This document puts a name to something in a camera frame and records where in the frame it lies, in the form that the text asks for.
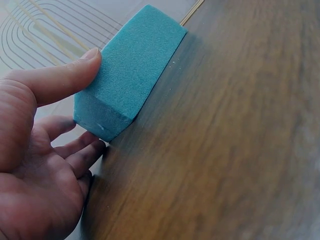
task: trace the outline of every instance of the finger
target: finger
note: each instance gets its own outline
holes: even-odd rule
[[[81,177],[78,180],[79,186],[81,188],[82,194],[83,194],[83,199],[87,198],[87,195],[89,193],[89,188],[90,188],[90,183],[92,179],[92,173],[91,171],[87,171],[83,177]]]
[[[55,67],[32,70],[14,70],[5,78],[26,85],[33,92],[37,105],[55,103],[87,87],[101,65],[97,48],[88,51],[81,59]]]
[[[58,146],[54,148],[55,152],[61,156],[62,158],[66,159],[72,154],[84,149],[89,144],[92,144],[94,141],[99,140],[99,138],[93,135],[90,132],[85,132],[82,134],[78,139],[68,143],[65,146]]]
[[[71,165],[77,179],[81,178],[100,158],[105,148],[106,144],[101,140],[97,140],[66,159],[66,161]]]
[[[61,134],[67,133],[76,127],[76,123],[70,116],[48,116],[34,124],[34,128],[42,128],[48,134],[50,142]]]

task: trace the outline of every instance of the paper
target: paper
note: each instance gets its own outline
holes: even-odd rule
[[[66,27],[74,37],[88,48],[102,49],[121,27],[141,8],[151,4],[180,22],[197,0],[35,0],[47,14]],[[32,19],[12,1],[7,9],[12,16],[60,64],[71,61],[55,44],[58,41],[74,59],[85,50],[63,32],[45,14],[28,0],[20,4],[37,21]],[[0,12],[0,71],[5,69],[33,69],[54,66],[55,63],[30,39],[14,19]]]

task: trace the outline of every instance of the wooden table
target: wooden table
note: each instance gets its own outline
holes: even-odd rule
[[[95,240],[320,239],[320,1],[206,0],[82,221]]]

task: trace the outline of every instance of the blue foam block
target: blue foam block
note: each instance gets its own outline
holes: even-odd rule
[[[74,100],[74,120],[110,142],[139,113],[187,30],[153,6],[104,47],[96,79]]]

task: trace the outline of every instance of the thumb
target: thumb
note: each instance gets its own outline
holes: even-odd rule
[[[14,70],[5,77],[26,85],[34,94],[37,105],[55,103],[87,87],[97,75],[101,53],[93,48],[79,60],[63,66],[32,70]]]
[[[101,60],[95,48],[64,66],[14,70],[0,78],[0,172],[11,172],[25,158],[37,107],[87,87]]]

